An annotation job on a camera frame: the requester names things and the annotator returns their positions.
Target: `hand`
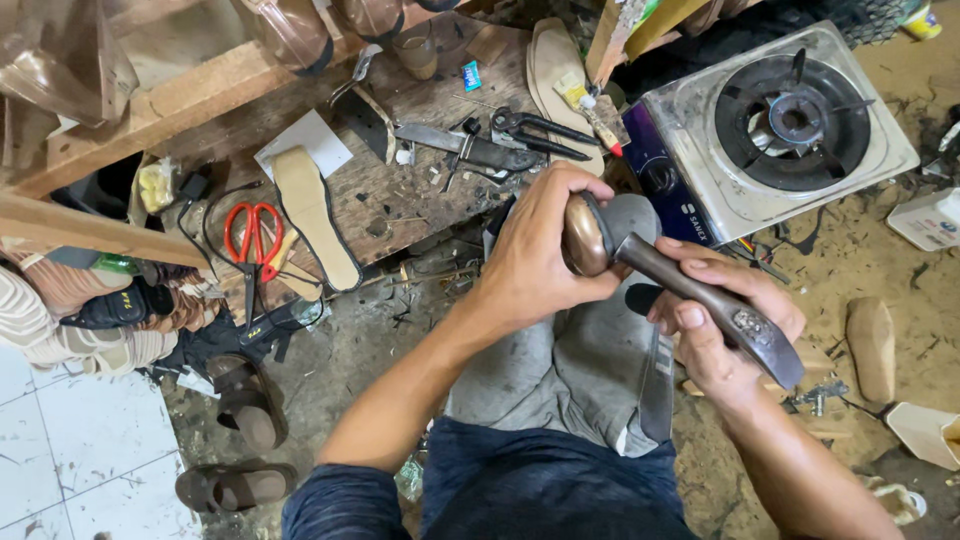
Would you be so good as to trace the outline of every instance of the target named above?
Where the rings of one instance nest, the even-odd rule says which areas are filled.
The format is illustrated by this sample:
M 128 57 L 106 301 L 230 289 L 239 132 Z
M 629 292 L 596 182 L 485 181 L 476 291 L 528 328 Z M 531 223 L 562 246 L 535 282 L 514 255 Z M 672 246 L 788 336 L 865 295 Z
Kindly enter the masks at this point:
M 514 204 L 483 275 L 461 303 L 479 315 L 477 321 L 494 323 L 494 340 L 561 309 L 610 298 L 623 281 L 619 268 L 585 278 L 564 263 L 566 201 L 584 189 L 601 205 L 613 198 L 613 190 L 597 177 L 557 161 Z
M 742 266 L 704 246 L 659 238 L 654 244 L 664 255 L 678 260 L 689 277 L 724 287 L 739 294 L 757 311 L 780 327 L 791 343 L 804 330 L 806 318 L 790 296 L 760 270 Z M 707 310 L 698 302 L 682 301 L 664 292 L 647 314 L 651 323 L 660 323 L 660 333 L 681 333 L 678 357 L 686 372 L 704 395 L 720 405 L 750 400 L 759 386 L 759 366 L 744 353 L 724 345 L 723 334 Z

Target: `stove burner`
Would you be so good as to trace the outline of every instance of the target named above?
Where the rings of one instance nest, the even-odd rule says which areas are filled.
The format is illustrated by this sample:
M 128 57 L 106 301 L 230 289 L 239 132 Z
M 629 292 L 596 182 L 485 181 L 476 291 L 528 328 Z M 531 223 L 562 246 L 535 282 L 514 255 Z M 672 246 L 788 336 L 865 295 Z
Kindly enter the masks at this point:
M 774 134 L 792 144 L 810 144 L 824 134 L 825 112 L 800 94 L 784 94 L 770 104 Z
M 714 117 L 724 151 L 751 178 L 787 191 L 812 191 L 840 182 L 863 159 L 872 103 L 801 49 L 734 73 Z

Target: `dirty floor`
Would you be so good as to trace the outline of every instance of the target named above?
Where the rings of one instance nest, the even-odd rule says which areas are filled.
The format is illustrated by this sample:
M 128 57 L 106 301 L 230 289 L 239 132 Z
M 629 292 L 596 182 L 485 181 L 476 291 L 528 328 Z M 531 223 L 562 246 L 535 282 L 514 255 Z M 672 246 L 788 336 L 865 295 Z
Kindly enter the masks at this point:
M 946 130 L 947 110 L 960 103 L 960 1 L 934 4 L 945 30 L 921 43 L 897 36 L 855 54 L 926 156 L 931 141 Z M 960 410 L 960 258 L 956 253 L 921 252 L 893 233 L 884 218 L 897 203 L 937 188 L 927 179 L 902 176 L 789 220 L 794 241 L 818 224 L 813 252 L 789 245 L 776 251 L 775 266 L 792 279 L 787 287 L 808 318 L 805 334 L 836 361 L 837 377 L 851 391 L 845 398 L 862 404 L 844 337 L 846 306 L 860 296 L 878 296 L 890 308 L 897 339 L 897 399 L 942 410 Z M 476 231 L 458 237 L 476 242 Z M 771 233 L 760 241 L 776 245 Z M 419 274 L 465 264 L 482 254 L 462 240 L 448 239 L 419 257 Z M 438 282 L 404 292 L 377 283 L 335 299 L 333 314 L 313 331 L 299 331 L 286 361 L 268 361 L 266 372 L 283 398 L 290 435 L 262 456 L 247 450 L 239 434 L 215 422 L 216 403 L 189 390 L 164 386 L 175 432 L 188 465 L 232 463 L 251 458 L 294 465 L 309 473 L 314 452 L 354 397 L 393 362 L 412 349 L 443 316 L 450 302 Z M 407 310 L 410 313 L 397 317 Z M 774 539 L 777 532 L 747 481 L 732 444 L 710 405 L 678 391 L 675 398 L 676 471 L 686 519 L 704 538 Z M 831 450 L 856 472 L 879 475 L 926 496 L 928 514 L 904 528 L 908 538 L 957 538 L 960 487 L 949 487 L 949 471 L 912 457 L 875 417 L 827 399 L 825 417 L 851 436 L 837 438 Z M 242 515 L 203 517 L 207 538 L 280 538 L 280 504 Z M 408 513 L 409 525 L 416 512 Z

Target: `blue packet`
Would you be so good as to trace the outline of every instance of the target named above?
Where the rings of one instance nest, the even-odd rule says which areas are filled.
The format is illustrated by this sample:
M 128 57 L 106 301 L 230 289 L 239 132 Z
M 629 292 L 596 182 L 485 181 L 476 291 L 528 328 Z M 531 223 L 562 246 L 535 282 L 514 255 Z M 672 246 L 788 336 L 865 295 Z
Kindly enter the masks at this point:
M 483 83 L 480 82 L 480 72 L 477 71 L 477 61 L 472 61 L 463 67 L 464 70 L 464 90 L 467 92 L 479 88 Z

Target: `sandal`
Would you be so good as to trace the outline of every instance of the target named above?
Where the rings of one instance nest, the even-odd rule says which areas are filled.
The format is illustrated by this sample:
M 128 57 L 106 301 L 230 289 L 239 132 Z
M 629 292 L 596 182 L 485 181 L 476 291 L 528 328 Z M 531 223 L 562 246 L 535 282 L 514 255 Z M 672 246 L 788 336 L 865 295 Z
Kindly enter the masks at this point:
M 279 446 L 279 413 L 267 393 L 266 378 L 256 365 L 241 355 L 226 354 L 211 358 L 206 371 L 213 379 L 213 391 L 220 394 L 217 422 L 239 430 L 247 445 L 258 453 Z
M 177 477 L 177 498 L 195 512 L 242 512 L 276 503 L 297 487 L 290 465 L 197 465 Z

